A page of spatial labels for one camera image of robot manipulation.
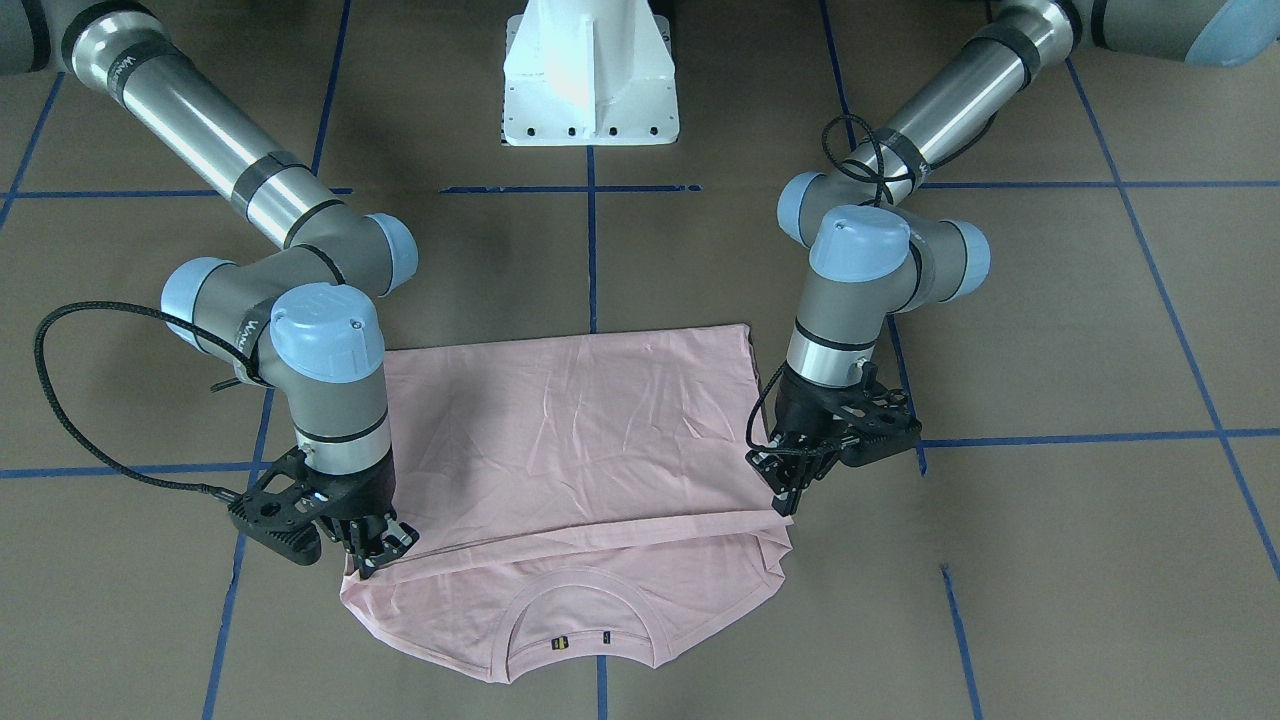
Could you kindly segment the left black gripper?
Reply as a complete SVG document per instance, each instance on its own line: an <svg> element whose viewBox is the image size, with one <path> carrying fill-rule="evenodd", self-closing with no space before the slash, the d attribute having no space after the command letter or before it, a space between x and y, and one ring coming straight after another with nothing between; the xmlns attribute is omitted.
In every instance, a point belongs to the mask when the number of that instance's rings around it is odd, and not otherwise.
<svg viewBox="0 0 1280 720"><path fill-rule="evenodd" d="M854 418L881 398L878 368L870 364L854 386L832 388L809 382L787 363L780 366L774 400L772 447L777 454L749 450L746 461L774 491L773 510L796 514L803 492L813 482L808 462L838 460L859 468L881 460L881 439Z"/></svg>

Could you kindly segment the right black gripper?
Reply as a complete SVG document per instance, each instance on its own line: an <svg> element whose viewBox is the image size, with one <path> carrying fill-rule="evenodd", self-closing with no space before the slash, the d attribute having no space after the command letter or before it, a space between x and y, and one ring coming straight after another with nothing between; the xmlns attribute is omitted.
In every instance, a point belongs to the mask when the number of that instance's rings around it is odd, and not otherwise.
<svg viewBox="0 0 1280 720"><path fill-rule="evenodd" d="M403 557L420 539L419 532L399 520L392 498L396 470L376 465L347 475L326 475L308 470L308 492L300 498L300 509L311 514L321 533L344 546L347 577L367 579L381 561Z"/></svg>

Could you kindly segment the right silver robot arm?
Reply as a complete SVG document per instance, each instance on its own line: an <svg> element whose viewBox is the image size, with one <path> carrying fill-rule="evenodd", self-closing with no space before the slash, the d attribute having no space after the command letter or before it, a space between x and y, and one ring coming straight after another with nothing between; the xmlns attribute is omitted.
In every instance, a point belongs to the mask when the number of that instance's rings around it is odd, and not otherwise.
<svg viewBox="0 0 1280 720"><path fill-rule="evenodd" d="M175 154L271 252L195 258L145 314L232 383L274 389L294 433L243 491L189 483L237 530L301 566L339 544L360 579L404 556L419 533L393 505L385 342L375 301L416 272L419 250L387 214L353 211L229 99L140 1L5 1L3 73L61 72L110 97Z"/></svg>

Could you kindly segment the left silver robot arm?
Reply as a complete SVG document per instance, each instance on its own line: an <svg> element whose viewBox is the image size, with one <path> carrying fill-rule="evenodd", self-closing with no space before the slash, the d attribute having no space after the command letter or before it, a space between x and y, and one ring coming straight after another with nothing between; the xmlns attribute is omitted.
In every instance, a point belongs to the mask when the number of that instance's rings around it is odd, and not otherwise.
<svg viewBox="0 0 1280 720"><path fill-rule="evenodd" d="M1275 1L1001 1L991 20L882 127L864 126L832 172L795 176L777 202L782 232L808 252L783 364L769 380L774 427L748 464L787 518L836 465L860 468L916 447L922 424L905 389L877 377L887 316L947 304L989 274L972 223L902 209L957 159L1046 68L1080 46L1239 67L1277 40Z"/></svg>

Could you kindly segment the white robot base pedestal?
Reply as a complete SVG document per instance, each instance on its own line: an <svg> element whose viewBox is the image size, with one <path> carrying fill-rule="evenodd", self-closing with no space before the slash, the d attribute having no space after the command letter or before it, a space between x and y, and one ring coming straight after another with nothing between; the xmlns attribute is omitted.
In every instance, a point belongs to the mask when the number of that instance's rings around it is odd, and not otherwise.
<svg viewBox="0 0 1280 720"><path fill-rule="evenodd" d="M653 146L681 133L666 1L529 1L506 22L500 137Z"/></svg>

